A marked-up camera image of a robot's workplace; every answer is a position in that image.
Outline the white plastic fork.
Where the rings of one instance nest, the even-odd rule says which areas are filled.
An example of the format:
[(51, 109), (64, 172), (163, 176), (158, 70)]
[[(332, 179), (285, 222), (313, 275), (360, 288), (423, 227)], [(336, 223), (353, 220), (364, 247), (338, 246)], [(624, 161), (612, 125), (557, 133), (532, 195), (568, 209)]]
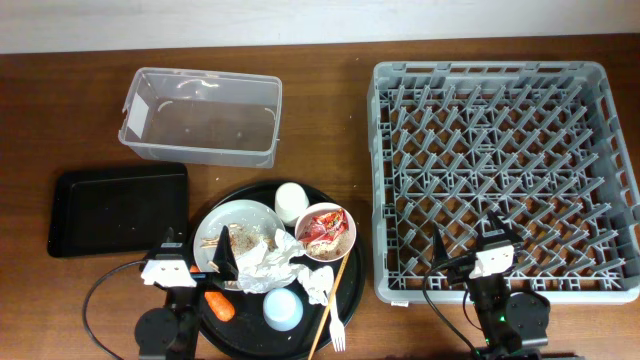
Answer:
[(329, 333), (335, 352), (344, 352), (346, 350), (346, 333), (345, 326), (339, 318), (337, 303), (334, 295), (329, 297), (331, 301), (329, 324)]

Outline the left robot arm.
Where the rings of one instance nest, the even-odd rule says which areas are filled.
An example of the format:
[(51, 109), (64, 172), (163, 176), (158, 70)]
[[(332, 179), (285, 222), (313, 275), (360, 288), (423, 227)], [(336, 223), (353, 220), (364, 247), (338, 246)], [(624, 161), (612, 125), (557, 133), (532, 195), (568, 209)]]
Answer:
[(223, 289), (238, 278), (229, 228), (224, 226), (211, 258), (213, 272), (190, 271), (190, 250), (168, 229), (162, 240), (144, 257), (141, 278), (146, 285), (166, 292), (163, 306), (144, 313), (135, 327), (141, 359), (193, 359), (201, 323), (204, 294)]

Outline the grey round plate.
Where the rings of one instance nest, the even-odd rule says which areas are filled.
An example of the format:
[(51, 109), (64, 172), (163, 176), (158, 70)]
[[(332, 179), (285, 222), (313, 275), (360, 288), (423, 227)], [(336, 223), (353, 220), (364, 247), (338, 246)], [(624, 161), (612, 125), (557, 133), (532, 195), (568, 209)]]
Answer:
[[(209, 231), (221, 231), (223, 226), (231, 223), (242, 225), (263, 225), (265, 227), (283, 229), (284, 224), (276, 213), (266, 205), (254, 200), (233, 200), (219, 205), (211, 210), (198, 225), (194, 240), (197, 236), (206, 235)], [(236, 286), (236, 281), (228, 282), (226, 290), (241, 291)]]

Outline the rice and mushroom leftovers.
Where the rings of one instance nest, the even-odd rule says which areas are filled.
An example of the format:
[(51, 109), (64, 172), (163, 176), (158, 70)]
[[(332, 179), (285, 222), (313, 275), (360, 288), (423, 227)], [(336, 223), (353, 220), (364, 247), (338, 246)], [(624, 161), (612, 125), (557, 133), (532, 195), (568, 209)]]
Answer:
[[(275, 228), (263, 225), (227, 225), (229, 242), (237, 264), (240, 258), (254, 249), (264, 253), (276, 249)], [(209, 231), (206, 235), (197, 236), (194, 240), (194, 259), (202, 272), (217, 272), (218, 265), (214, 261), (222, 231)]]

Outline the red snack wrapper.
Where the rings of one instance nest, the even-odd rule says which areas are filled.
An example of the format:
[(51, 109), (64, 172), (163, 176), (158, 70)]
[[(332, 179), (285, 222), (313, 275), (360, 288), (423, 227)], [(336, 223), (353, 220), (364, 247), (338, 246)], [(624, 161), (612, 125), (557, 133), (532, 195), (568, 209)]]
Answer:
[(345, 211), (340, 208), (324, 214), (312, 216), (298, 240), (310, 244), (314, 242), (332, 243), (349, 229)]

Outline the wooden chopstick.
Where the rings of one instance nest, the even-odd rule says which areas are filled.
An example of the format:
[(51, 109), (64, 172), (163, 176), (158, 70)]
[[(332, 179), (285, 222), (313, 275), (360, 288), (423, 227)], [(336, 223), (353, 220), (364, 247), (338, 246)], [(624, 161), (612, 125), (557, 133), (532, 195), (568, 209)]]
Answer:
[(325, 323), (328, 318), (331, 318), (329, 323), (329, 335), (330, 335), (331, 343), (334, 346), (334, 349), (337, 352), (343, 352), (346, 350), (345, 326), (344, 326), (344, 323), (338, 317), (334, 318), (334, 316), (336, 315), (334, 304), (336, 303), (336, 293), (339, 288), (349, 257), (350, 257), (350, 253), (346, 253), (345, 256), (343, 257), (338, 273), (335, 275), (334, 284), (332, 286), (331, 292), (327, 295), (328, 304), (321, 316), (319, 325), (317, 327), (317, 330), (314, 336), (314, 341), (312, 343), (309, 354), (307, 356), (308, 360), (311, 360), (315, 354), (317, 345), (319, 343), (322, 332), (324, 331)]

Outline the orange carrot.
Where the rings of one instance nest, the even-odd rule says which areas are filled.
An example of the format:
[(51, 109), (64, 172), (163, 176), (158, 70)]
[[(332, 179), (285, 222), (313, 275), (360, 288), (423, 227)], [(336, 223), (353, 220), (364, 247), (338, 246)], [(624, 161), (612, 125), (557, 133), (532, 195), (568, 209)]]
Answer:
[(220, 321), (228, 322), (235, 316), (234, 306), (221, 292), (206, 290), (204, 297), (211, 311)]

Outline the white plastic cup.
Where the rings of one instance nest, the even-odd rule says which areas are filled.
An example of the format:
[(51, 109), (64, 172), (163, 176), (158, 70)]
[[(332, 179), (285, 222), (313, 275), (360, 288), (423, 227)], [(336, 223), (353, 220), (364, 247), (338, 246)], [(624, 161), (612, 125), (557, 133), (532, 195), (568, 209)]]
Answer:
[(294, 227), (298, 218), (309, 207), (309, 199), (301, 185), (295, 182), (282, 184), (275, 193), (275, 212), (284, 225)]

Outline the small white napkin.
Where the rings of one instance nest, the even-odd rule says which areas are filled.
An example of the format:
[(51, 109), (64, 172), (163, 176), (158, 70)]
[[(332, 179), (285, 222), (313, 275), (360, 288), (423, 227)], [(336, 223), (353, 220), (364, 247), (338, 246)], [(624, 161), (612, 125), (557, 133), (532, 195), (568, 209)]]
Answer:
[(324, 266), (314, 271), (303, 266), (298, 273), (297, 280), (307, 293), (311, 305), (328, 305), (328, 296), (334, 284), (334, 271), (330, 266)]

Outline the light blue cup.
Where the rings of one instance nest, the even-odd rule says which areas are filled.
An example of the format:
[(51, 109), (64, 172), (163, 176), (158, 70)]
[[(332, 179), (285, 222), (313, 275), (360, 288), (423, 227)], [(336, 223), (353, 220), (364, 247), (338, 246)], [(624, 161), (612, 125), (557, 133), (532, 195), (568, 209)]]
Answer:
[(263, 317), (272, 329), (286, 332), (295, 328), (303, 316), (299, 297), (286, 288), (273, 289), (263, 301)]

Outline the pink bowl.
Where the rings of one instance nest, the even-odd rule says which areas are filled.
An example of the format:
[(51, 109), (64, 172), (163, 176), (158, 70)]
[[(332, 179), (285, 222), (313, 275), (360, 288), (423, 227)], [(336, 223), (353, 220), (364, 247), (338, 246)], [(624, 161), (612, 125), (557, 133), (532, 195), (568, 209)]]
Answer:
[[(349, 229), (339, 236), (334, 242), (314, 242), (306, 244), (298, 240), (303, 231), (303, 227), (309, 223), (312, 216), (335, 211), (340, 208), (342, 208), (346, 213)], [(357, 229), (354, 219), (345, 208), (334, 203), (323, 202), (311, 205), (298, 218), (294, 235), (296, 240), (302, 244), (305, 254), (308, 257), (319, 262), (332, 262), (344, 257), (345, 254), (352, 249), (356, 242)]]

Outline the large white napkin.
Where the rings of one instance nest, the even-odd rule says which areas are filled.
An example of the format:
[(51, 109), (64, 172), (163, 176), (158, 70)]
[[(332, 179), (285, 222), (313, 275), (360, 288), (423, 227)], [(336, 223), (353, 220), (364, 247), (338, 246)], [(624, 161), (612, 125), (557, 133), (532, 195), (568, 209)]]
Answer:
[(245, 293), (261, 294), (291, 284), (301, 270), (302, 264), (292, 263), (293, 258), (304, 256), (305, 247), (289, 232), (277, 229), (275, 248), (269, 250), (265, 242), (241, 255), (237, 260), (238, 279), (236, 286)]

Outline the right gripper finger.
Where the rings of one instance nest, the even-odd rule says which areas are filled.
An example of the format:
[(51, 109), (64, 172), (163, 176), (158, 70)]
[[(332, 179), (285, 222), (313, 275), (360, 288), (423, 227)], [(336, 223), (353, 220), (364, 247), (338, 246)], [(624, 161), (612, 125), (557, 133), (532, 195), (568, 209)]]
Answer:
[(473, 254), (467, 253), (451, 258), (447, 253), (438, 226), (434, 225), (433, 230), (434, 251), (432, 256), (432, 271), (445, 271), (447, 281), (450, 285), (463, 283), (470, 273)]
[(492, 230), (485, 233), (486, 244), (496, 244), (507, 241), (511, 245), (523, 245), (523, 238), (505, 224), (494, 211), (489, 211), (489, 222)]

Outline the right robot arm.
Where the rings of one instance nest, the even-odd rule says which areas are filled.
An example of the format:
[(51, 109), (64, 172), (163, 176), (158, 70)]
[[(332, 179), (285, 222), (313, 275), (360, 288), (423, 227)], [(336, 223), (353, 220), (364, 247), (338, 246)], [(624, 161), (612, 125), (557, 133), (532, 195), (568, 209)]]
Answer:
[(532, 290), (511, 291), (505, 276), (515, 268), (524, 240), (498, 215), (487, 214), (491, 230), (481, 231), (475, 248), (448, 255), (437, 227), (433, 228), (431, 273), (444, 271), (451, 285), (463, 284), (464, 301), (472, 301), (486, 346), (478, 348), (446, 317), (438, 317), (470, 349), (473, 359), (540, 359), (548, 344), (550, 302)]

